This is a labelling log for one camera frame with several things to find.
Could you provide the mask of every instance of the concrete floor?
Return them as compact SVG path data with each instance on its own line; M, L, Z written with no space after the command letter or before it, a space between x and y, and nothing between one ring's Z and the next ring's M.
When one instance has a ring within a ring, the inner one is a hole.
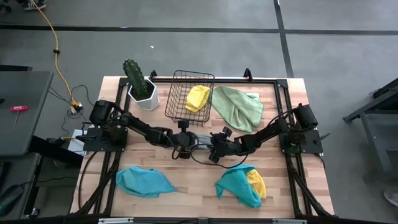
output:
M398 30L398 2L394 0L279 2L286 29ZM47 5L46 15L58 26L278 28L273 0L119 0L101 4L95 0L49 0ZM13 10L11 14L0 12L0 24L46 25L37 12L24 12L19 6ZM136 59L146 75L151 70L171 75L184 69L240 77L249 67L255 77L287 77L279 34L57 34L61 71L70 86L86 85L92 101L98 96L103 76L123 74L121 64L127 57ZM55 72L51 32L0 30L0 37L0 64ZM377 167L377 159L361 122L347 125L342 117L371 100L369 92L398 77L398 35L289 34L287 46L294 77L305 79L319 130L331 133L323 148L335 213L344 218L397 223L398 208L382 197L382 190L396 187L396 183L363 182L362 176ZM60 78L54 78L52 87L67 96ZM85 90L77 89L74 94L86 106L88 117L92 107ZM49 95L36 134L43 138L63 135L60 126L67 109L66 103ZM68 119L64 127L78 129L81 120Z

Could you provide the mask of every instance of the teal towel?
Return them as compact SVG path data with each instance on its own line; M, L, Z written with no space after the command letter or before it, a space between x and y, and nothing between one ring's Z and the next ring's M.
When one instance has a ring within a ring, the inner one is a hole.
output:
M258 93L244 93L219 86L213 90L211 105L232 127L252 132L252 126L259 126L264 105Z
M127 194L156 198L160 193L174 192L175 188L159 171L144 170L136 166L116 174L116 184Z
M239 203L243 203L251 208L261 207L260 196L253 190L246 178L246 173L254 168L252 165L241 164L228 169L216 183L218 199L221 199L224 189L226 189L238 196Z

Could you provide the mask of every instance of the red screwdriver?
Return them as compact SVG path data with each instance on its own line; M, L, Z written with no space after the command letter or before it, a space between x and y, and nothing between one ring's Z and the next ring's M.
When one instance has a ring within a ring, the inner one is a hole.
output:
M28 110L28 109L29 109L29 107L27 107L27 106L12 106L12 107L10 107L11 111L14 111L14 112L16 111L17 112L17 117L15 118L15 121L14 121L14 127L12 128L13 130L15 129L15 125L17 124L19 112L20 111L25 111L25 110Z

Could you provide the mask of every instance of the cactus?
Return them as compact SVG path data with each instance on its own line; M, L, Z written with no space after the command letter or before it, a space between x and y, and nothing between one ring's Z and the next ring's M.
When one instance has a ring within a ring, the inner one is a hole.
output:
M141 69L139 68L137 62L126 59L123 63L124 74L127 75L134 95L144 96L148 94L147 84L144 81L144 76L142 75Z

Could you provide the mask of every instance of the light green towel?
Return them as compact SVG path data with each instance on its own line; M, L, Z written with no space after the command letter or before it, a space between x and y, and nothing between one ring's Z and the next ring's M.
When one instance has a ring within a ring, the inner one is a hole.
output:
M264 105L258 93L219 86L213 90L211 105L232 127L251 133L252 126L259 126Z

